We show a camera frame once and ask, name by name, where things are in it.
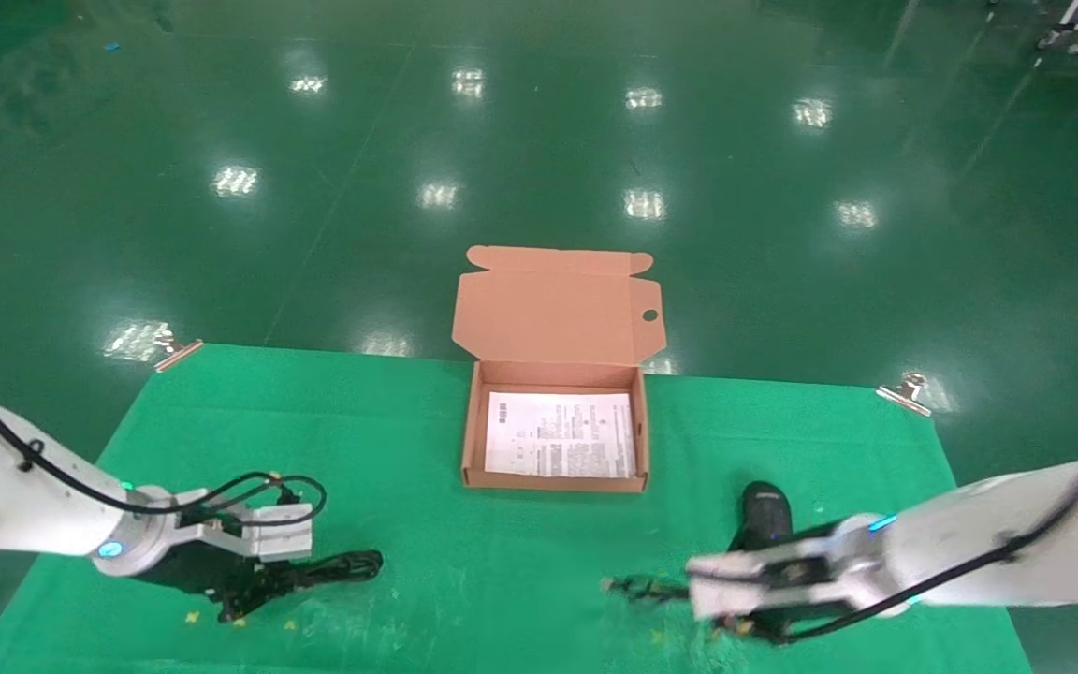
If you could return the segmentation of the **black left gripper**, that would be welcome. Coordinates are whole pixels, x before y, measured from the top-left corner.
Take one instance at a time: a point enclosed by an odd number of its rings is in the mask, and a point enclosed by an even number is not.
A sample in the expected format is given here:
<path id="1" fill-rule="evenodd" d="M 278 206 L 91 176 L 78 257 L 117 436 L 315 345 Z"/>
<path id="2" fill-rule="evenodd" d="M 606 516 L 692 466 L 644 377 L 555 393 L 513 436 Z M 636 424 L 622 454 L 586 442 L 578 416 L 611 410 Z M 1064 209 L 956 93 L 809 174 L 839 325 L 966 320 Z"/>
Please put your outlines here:
<path id="1" fill-rule="evenodd" d="M 140 583 L 166 586 L 189 594 L 219 597 L 219 623 L 238 623 L 273 600 L 299 592 L 300 586 L 333 583 L 326 562 L 257 564 L 207 544 L 168 548 L 153 566 L 132 577 Z"/>

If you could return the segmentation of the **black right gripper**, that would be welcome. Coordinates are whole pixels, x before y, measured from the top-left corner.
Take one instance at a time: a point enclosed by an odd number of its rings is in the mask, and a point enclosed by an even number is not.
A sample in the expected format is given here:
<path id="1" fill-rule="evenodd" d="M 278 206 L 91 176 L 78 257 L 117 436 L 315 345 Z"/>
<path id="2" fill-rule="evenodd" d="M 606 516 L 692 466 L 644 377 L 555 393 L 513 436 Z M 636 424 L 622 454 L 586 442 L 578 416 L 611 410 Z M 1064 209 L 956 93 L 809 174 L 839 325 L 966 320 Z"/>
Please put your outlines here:
<path id="1" fill-rule="evenodd" d="M 801 532 L 782 532 L 774 537 L 752 525 L 740 526 L 731 542 L 732 554 L 754 558 L 823 556 L 820 549 L 838 529 L 838 523 L 812 526 Z M 852 624 L 880 615 L 872 607 L 856 609 L 848 603 L 817 603 L 756 610 L 750 617 L 724 615 L 713 619 L 713 639 L 752 638 L 774 647 L 787 647 L 803 639 L 830 635 Z"/>

